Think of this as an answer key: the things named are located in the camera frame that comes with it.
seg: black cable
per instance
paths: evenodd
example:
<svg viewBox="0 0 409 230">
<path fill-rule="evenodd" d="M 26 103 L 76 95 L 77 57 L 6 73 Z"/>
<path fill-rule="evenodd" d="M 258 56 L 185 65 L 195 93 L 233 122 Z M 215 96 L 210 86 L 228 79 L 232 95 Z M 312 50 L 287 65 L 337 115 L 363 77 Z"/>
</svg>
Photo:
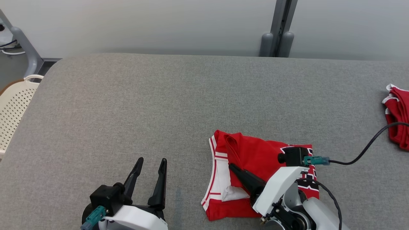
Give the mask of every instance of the black cable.
<svg viewBox="0 0 409 230">
<path fill-rule="evenodd" d="M 409 126 L 408 123 L 404 123 L 404 122 L 394 122 L 394 123 L 390 123 L 386 126 L 384 126 L 381 130 L 379 130 L 375 136 L 373 136 L 373 138 L 369 141 L 369 143 L 365 146 L 364 150 L 362 150 L 362 152 L 353 160 L 350 162 L 342 162 L 342 161 L 337 161 L 337 160 L 329 160 L 329 162 L 331 163 L 335 163 L 335 164 L 340 164 L 340 165 L 352 165 L 353 163 L 357 162 L 363 155 L 364 153 L 369 149 L 369 147 L 372 145 L 372 143 L 376 140 L 376 138 L 379 137 L 379 135 L 381 135 L 381 133 L 385 130 L 387 130 L 388 128 L 391 128 L 393 126 L 397 126 L 397 125 L 405 125 L 405 126 Z"/>
<path fill-rule="evenodd" d="M 338 202 L 337 202 L 337 200 L 335 199 L 335 196 L 332 194 L 332 192 L 331 192 L 327 187 L 325 187 L 325 185 L 323 185 L 323 184 L 321 184 L 320 182 L 318 182 L 318 181 L 316 181 L 316 180 L 314 180 L 314 179 L 311 179 L 311 178 L 302 178 L 302 179 L 297 179 L 296 181 L 303 181 L 303 180 L 316 183 L 316 184 L 318 184 L 319 186 L 321 186 L 322 189 L 324 189 L 325 191 L 327 191 L 328 195 L 330 195 L 331 199 L 334 201 L 335 207 L 336 207 L 337 210 L 338 210 L 338 219 L 339 219 L 338 230 L 342 230 L 342 214 L 341 214 L 341 208 L 339 207 Z"/>
<path fill-rule="evenodd" d="M 1 48 L 0 50 L 15 50 L 15 49 L 20 49 L 21 48 L 21 46 L 16 46 L 16 47 L 13 47 L 13 48 Z"/>
<path fill-rule="evenodd" d="M 7 45 L 11 45 L 11 44 L 15 43 L 16 41 L 17 41 L 17 40 L 14 40 L 14 41 L 11 41 L 11 42 L 9 42 L 9 43 L 7 43 L 7 44 L 0 45 L 0 47 L 4 47 L 4 46 L 7 46 Z"/>
</svg>

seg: white wall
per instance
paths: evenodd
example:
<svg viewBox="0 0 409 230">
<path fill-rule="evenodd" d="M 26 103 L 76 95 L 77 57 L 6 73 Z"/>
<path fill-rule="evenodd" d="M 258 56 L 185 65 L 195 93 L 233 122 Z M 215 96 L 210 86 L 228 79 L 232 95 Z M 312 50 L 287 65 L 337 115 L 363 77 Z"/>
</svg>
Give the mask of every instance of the white wall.
<svg viewBox="0 0 409 230">
<path fill-rule="evenodd" d="M 2 0 L 43 58 L 90 52 L 257 56 L 275 0 Z"/>
<path fill-rule="evenodd" d="M 290 57 L 409 60 L 408 0 L 298 0 Z"/>
</svg>

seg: floor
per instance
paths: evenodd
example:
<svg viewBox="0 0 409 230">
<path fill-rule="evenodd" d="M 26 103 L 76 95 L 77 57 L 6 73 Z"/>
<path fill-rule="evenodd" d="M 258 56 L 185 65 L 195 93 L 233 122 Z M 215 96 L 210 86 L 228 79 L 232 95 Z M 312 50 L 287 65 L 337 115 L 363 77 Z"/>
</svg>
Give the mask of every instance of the floor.
<svg viewBox="0 0 409 230">
<path fill-rule="evenodd" d="M 22 79 L 27 65 L 26 54 L 6 55 L 0 52 L 0 90 L 4 89 L 10 82 Z"/>
</svg>

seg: white cable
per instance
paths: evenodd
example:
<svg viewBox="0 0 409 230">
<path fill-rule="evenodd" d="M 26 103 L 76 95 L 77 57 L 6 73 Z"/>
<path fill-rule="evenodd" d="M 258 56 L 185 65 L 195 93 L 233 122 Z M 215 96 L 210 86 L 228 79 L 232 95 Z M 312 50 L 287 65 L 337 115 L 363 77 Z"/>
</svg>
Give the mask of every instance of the white cable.
<svg viewBox="0 0 409 230">
<path fill-rule="evenodd" d="M 7 55 L 19 55 L 19 54 L 25 54 L 25 51 L 23 51 L 23 52 L 19 52 L 19 53 L 8 53 L 8 52 L 6 52 L 6 51 L 2 50 L 1 52 L 3 52 L 3 54 L 7 54 Z"/>
</svg>

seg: white stripe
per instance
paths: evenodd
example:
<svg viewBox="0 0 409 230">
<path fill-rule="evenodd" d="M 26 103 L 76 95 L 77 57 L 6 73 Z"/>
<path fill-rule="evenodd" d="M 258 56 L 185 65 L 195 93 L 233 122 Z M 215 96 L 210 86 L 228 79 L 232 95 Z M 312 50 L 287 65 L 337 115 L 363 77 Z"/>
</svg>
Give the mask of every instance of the white stripe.
<svg viewBox="0 0 409 230">
<path fill-rule="evenodd" d="M 209 196 L 209 199 L 207 199 L 207 200 L 210 200 L 210 199 L 215 199 L 215 200 L 222 200 L 222 195 L 216 195 L 216 194 L 210 194 L 210 196 Z"/>
<path fill-rule="evenodd" d="M 221 152 L 217 152 L 217 151 L 216 151 L 216 156 L 227 157 L 227 153 L 221 153 Z"/>
<path fill-rule="evenodd" d="M 313 189 L 313 188 L 311 188 L 311 186 L 304 187 L 304 186 L 298 185 L 298 187 L 299 187 L 299 188 L 303 188 L 303 189 L 310 189 L 310 190 L 312 190 L 312 191 L 317 191 L 317 192 L 319 192 L 318 189 Z"/>
<path fill-rule="evenodd" d="M 209 138 L 209 144 L 210 144 L 211 165 L 212 165 L 212 167 L 211 167 L 211 177 L 210 177 L 209 185 L 207 186 L 206 194 L 204 195 L 203 200 L 202 200 L 202 202 L 200 203 L 200 204 L 202 204 L 204 201 L 206 202 L 206 204 L 203 206 L 203 208 L 204 208 L 205 211 L 207 210 L 207 207 L 209 206 L 209 204 L 207 203 L 207 201 L 206 201 L 205 199 L 206 199 L 207 194 L 210 192 L 211 182 L 213 181 L 213 176 L 215 175 L 215 173 L 214 173 L 214 166 L 215 166 L 215 165 L 214 165 L 214 152 L 213 152 L 213 147 L 216 149 L 216 139 L 214 138 L 214 135 L 213 135 L 211 138 Z"/>
<path fill-rule="evenodd" d="M 203 205 L 204 211 L 207 211 L 207 208 L 209 207 L 209 203 L 205 202 L 205 204 Z"/>
<path fill-rule="evenodd" d="M 222 160 L 222 161 L 229 161 L 228 159 L 226 159 L 226 158 L 220 158 L 220 157 L 214 157 L 214 159 L 215 160 Z"/>
</svg>

